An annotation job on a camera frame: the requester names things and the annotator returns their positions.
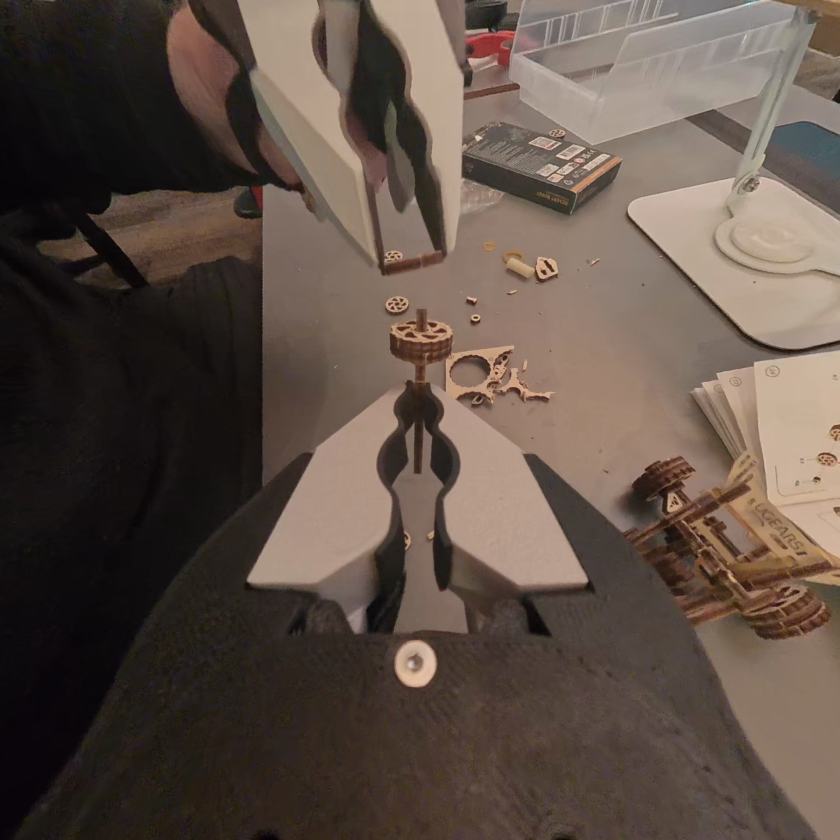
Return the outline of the assembly instruction booklet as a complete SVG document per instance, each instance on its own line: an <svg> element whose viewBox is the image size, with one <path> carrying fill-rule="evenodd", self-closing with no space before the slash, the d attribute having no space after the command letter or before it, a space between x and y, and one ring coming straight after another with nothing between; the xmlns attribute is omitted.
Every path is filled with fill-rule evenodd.
<svg viewBox="0 0 840 840"><path fill-rule="evenodd" d="M732 457L755 457L771 506L830 556L811 581L838 587L839 352L755 362L691 394Z"/></svg>

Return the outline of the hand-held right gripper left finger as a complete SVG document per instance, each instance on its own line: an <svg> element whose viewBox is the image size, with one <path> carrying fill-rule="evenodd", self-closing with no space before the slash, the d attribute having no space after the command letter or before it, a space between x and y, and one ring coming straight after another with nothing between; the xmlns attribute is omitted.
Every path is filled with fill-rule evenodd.
<svg viewBox="0 0 840 840"><path fill-rule="evenodd" d="M357 632L391 633L406 583L393 485L407 465L411 385L393 388L311 454L247 583L339 604Z"/></svg>

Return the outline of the person's black-clothed body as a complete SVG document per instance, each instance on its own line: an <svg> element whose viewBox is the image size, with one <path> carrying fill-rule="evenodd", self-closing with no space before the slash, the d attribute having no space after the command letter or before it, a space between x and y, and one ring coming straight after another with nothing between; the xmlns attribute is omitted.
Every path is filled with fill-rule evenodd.
<svg viewBox="0 0 840 840"><path fill-rule="evenodd" d="M2 221L2 838L258 488L261 292L234 256L167 287L92 287Z"/></svg>

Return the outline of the plywood scrap sheet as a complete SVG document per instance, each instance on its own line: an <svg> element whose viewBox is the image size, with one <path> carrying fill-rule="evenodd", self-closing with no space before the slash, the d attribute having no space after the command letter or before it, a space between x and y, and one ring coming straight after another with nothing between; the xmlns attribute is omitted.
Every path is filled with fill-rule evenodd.
<svg viewBox="0 0 840 840"><path fill-rule="evenodd" d="M452 353L445 362L445 391L456 401L469 400L471 406L494 405L498 395L516 393L524 402L549 402L554 392L537 392L520 378L519 368L509 367L515 350L513 344L493 348ZM473 385L462 385L455 381L455 368L466 362L480 363L484 378Z"/></svg>

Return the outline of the wooden model buggy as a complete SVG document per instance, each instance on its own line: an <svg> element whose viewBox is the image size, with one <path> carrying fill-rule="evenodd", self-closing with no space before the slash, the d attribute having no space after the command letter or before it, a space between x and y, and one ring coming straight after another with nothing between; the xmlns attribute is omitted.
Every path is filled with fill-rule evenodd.
<svg viewBox="0 0 840 840"><path fill-rule="evenodd" d="M648 465L633 492L660 502L660 518L624 533L691 625L738 615L781 641L828 624L830 607L803 582L838 584L838 558L770 502L756 457L745 453L726 482L690 497L694 473L681 456Z"/></svg>

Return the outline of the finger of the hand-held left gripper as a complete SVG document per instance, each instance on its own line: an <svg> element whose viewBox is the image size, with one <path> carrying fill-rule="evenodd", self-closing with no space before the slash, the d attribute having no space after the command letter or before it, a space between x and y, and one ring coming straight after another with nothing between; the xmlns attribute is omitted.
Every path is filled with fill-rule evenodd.
<svg viewBox="0 0 840 840"><path fill-rule="evenodd" d="M415 201L434 252L455 248L460 214L466 4L373 1L367 21L381 93L387 185Z"/></svg>
<svg viewBox="0 0 840 840"><path fill-rule="evenodd" d="M347 126L359 51L359 2L238 3L255 65L259 116L311 198L372 266L384 252L373 187Z"/></svg>

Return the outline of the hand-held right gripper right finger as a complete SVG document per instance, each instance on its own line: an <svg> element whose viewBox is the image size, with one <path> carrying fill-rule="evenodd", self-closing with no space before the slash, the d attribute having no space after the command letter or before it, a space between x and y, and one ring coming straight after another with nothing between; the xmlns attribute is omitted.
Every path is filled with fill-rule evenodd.
<svg viewBox="0 0 840 840"><path fill-rule="evenodd" d="M441 484L434 509L437 586L470 633L498 602L579 592L589 578L519 446L431 385L425 428Z"/></svg>

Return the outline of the wooden wheel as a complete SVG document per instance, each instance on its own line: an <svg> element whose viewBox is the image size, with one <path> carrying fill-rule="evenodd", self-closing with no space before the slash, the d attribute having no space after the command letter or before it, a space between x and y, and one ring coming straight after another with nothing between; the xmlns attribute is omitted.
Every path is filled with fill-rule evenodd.
<svg viewBox="0 0 840 840"><path fill-rule="evenodd" d="M429 318L425 308L418 308L413 320L399 322L390 331L392 355L411 364L415 371L413 472L416 475L423 471L426 369L449 357L453 340L452 328L445 322Z"/></svg>

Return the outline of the clear plastic bin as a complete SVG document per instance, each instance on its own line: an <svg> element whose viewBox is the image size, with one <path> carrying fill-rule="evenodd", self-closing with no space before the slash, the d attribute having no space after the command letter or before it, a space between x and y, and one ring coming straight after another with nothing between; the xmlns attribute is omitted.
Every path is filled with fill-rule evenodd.
<svg viewBox="0 0 840 840"><path fill-rule="evenodd" d="M509 77L591 145L757 97L794 15L778 2L523 2Z"/></svg>

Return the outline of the clear plastic bag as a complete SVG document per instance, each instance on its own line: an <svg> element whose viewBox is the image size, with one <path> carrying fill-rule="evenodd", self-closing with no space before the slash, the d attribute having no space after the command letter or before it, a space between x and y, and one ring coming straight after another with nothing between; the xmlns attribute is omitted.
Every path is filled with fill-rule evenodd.
<svg viewBox="0 0 840 840"><path fill-rule="evenodd" d="M502 190L463 177L460 180L459 215L483 213L497 206L505 195Z"/></svg>

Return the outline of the black model kit box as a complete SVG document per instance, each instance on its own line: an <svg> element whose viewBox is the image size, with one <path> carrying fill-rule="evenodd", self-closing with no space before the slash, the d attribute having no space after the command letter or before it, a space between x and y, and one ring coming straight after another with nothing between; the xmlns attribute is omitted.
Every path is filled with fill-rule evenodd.
<svg viewBox="0 0 840 840"><path fill-rule="evenodd" d="M623 160L566 136L492 122L465 136L462 162L467 179L572 215L615 181Z"/></svg>

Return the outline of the person's left hand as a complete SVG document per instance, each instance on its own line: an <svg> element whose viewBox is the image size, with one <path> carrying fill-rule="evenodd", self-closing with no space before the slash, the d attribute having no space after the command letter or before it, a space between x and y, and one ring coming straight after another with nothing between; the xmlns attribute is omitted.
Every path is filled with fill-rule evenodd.
<svg viewBox="0 0 840 840"><path fill-rule="evenodd" d="M263 176L288 192L306 195L306 187L271 139L256 107L246 103L254 121L248 149L242 146L228 115L228 96L240 71L253 59L239 2L181 2L171 16L165 53L175 94L215 156L241 175Z"/></svg>

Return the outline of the red-handled tool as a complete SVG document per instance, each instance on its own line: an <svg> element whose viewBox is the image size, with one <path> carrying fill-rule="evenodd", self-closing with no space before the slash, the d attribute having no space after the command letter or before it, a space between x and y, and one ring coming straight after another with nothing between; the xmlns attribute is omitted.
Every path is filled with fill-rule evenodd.
<svg viewBox="0 0 840 840"><path fill-rule="evenodd" d="M515 35L516 32L509 29L467 34L465 52L468 68L473 70L477 62L488 59L494 59L499 67L509 68Z"/></svg>

